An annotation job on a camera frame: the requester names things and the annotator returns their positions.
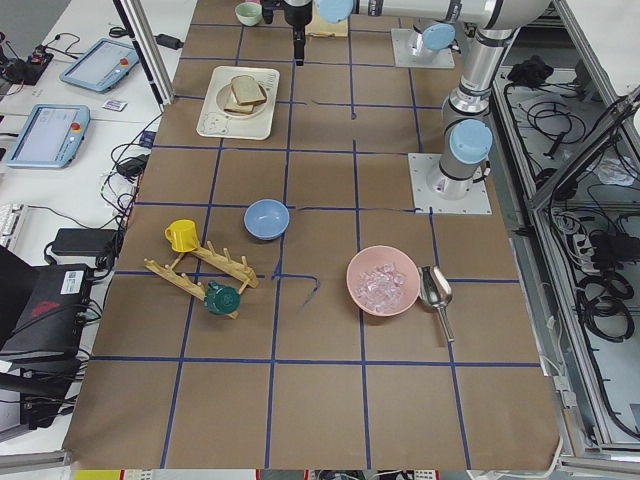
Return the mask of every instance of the clear plastic ice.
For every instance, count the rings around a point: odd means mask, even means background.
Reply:
[[[407,276],[396,270],[393,263],[376,267],[373,272],[360,274],[356,297],[368,310],[378,314],[393,313],[404,295]]]

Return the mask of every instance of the yellow mug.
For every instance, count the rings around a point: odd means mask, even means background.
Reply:
[[[176,220],[164,231],[175,252],[192,252],[200,246],[200,239],[193,220]]]

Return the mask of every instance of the bread slice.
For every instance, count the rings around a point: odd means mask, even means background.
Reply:
[[[227,97],[227,101],[224,104],[224,111],[233,113],[244,113],[248,115],[250,113],[253,113],[253,105],[238,105],[233,91],[229,89],[229,96]]]
[[[238,75],[231,79],[231,90],[238,105],[260,105],[267,101],[264,90],[251,75]]]

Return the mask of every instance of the small blue bowl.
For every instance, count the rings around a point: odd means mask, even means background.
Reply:
[[[244,212],[244,226],[260,240],[278,238],[288,225],[289,211],[277,200],[258,200]]]

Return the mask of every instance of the metal scoop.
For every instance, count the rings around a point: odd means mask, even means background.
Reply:
[[[447,318],[447,305],[453,299],[451,286],[438,267],[420,267],[420,299],[428,310],[438,312],[447,342],[453,342],[453,331]]]

